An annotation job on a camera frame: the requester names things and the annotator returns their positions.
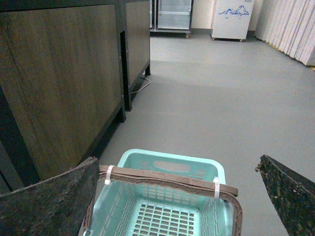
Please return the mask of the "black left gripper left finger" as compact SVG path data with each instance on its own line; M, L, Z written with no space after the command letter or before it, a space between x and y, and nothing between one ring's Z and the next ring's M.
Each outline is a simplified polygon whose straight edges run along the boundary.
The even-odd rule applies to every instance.
M76 236L95 196L99 163L89 157L61 175L0 196L2 236Z

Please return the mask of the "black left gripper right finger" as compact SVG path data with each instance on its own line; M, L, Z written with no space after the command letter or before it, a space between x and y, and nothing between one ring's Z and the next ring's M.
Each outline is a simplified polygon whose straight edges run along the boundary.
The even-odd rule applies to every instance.
M315 234L315 183L264 154L255 168L290 236Z

